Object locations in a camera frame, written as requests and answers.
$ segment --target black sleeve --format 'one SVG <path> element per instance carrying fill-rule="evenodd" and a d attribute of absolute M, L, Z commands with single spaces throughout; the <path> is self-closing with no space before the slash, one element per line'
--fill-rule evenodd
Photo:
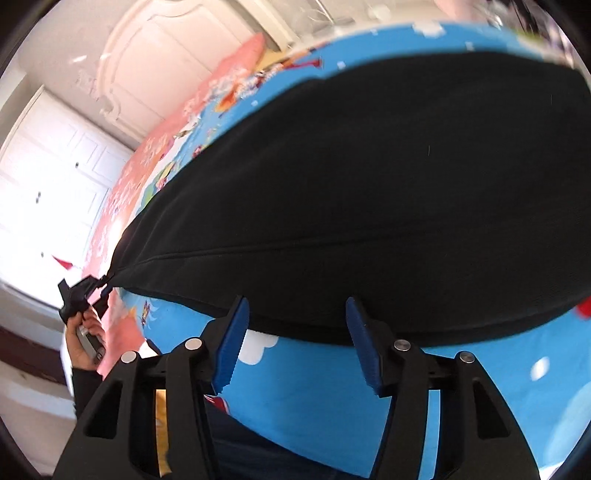
<path fill-rule="evenodd" d="M 72 368 L 72 384 L 74 387 L 74 408 L 76 418 L 80 418 L 88 402 L 99 388 L 103 378 L 96 372 Z"/>

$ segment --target white cloud print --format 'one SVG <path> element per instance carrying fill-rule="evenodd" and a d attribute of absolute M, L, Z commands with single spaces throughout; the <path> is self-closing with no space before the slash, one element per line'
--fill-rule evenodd
<path fill-rule="evenodd" d="M 413 30 L 417 34 L 423 34 L 425 37 L 437 38 L 446 34 L 445 28 L 439 22 L 432 20 L 423 20 L 413 24 Z"/>
<path fill-rule="evenodd" d="M 272 348 L 277 345 L 278 336 L 267 335 L 266 333 L 247 330 L 242 342 L 242 348 L 238 354 L 238 359 L 247 365 L 256 365 L 262 360 L 262 354 L 265 348 Z"/>

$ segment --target bed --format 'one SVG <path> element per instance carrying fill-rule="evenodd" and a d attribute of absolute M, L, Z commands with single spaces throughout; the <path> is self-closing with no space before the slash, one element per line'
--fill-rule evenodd
<path fill-rule="evenodd" d="M 311 77 L 326 77 L 379 58 L 426 51 L 510 52 L 564 62 L 541 43 L 485 24 L 422 20 L 371 28 L 312 48 L 264 70 L 256 35 L 224 60 L 174 114 L 154 129 L 126 165 L 86 257 L 85 274 L 101 275 L 121 233 L 184 166 L 241 119 L 279 92 Z M 106 375 L 127 350 L 152 355 L 146 338 L 163 352 L 201 333 L 210 317 L 179 304 L 115 289 L 103 322 Z M 514 412 L 544 478 L 565 460 L 591 420 L 591 324 L 588 306 L 508 338 L 429 348 L 454 356 L 475 353 Z M 330 382 L 316 368 L 330 371 Z M 439 424 L 431 393 L 421 480 L 433 475 Z M 217 400 L 241 423 L 304 457 L 367 477 L 378 450 L 389 399 L 365 384 L 355 351 L 266 335 L 246 334 L 232 383 Z"/>

